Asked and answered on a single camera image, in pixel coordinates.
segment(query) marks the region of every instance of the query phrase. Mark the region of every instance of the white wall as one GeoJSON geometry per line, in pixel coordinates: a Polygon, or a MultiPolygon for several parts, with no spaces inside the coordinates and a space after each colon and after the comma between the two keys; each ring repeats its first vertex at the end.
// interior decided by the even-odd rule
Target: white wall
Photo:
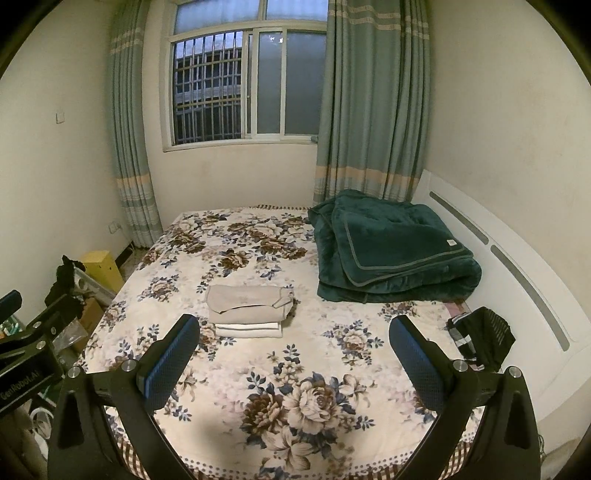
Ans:
{"type": "MultiPolygon", "coordinates": [[[[434,0],[426,168],[524,238],[591,316],[591,86],[525,0],[434,0]]],[[[591,384],[540,424],[547,451],[591,421],[591,384]]]]}
{"type": "Polygon", "coordinates": [[[0,79],[0,294],[23,296],[18,317],[44,308],[61,256],[128,243],[106,120],[113,4],[64,0],[35,28],[0,79]],[[65,123],[56,124],[56,110],[65,123]]]}
{"type": "Polygon", "coordinates": [[[152,0],[142,70],[148,163],[163,226],[187,210],[259,203],[311,205],[315,145],[230,145],[163,152],[159,80],[166,1],[152,0]]]}

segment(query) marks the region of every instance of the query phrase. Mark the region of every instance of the teal curtain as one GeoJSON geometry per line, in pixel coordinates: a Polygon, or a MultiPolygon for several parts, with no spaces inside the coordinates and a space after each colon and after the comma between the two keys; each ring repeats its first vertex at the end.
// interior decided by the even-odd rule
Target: teal curtain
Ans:
{"type": "Polygon", "coordinates": [[[344,189],[409,200],[430,88],[425,0],[330,0],[314,202],[344,189]]]}
{"type": "Polygon", "coordinates": [[[115,177],[136,247],[151,247],[162,235],[142,115],[142,47],[149,7],[149,0],[123,1],[113,19],[109,52],[115,177]]]}

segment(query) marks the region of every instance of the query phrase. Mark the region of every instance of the bed frame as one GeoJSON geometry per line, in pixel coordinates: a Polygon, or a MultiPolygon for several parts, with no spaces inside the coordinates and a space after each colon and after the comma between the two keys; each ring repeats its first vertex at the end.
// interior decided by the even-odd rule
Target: bed frame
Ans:
{"type": "Polygon", "coordinates": [[[468,298],[511,326],[515,344],[502,369],[522,369],[536,420],[547,417],[591,378],[591,322],[550,266],[478,202],[425,170],[413,203],[431,207],[474,252],[482,281],[468,298]]]}

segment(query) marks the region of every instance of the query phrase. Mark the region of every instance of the folded green blanket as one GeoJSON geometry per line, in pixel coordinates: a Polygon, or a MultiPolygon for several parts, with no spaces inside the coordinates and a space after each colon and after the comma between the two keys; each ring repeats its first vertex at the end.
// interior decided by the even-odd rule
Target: folded green blanket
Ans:
{"type": "Polygon", "coordinates": [[[308,215],[326,300],[464,300],[480,282],[472,252],[426,205],[344,190],[308,215]]]}

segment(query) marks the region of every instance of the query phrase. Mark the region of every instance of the metal grille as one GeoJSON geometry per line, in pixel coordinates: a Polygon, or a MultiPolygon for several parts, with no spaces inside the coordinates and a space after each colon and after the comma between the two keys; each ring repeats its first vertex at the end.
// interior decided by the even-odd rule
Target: metal grille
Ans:
{"type": "Polygon", "coordinates": [[[242,32],[174,45],[175,144],[241,138],[242,32]]]}

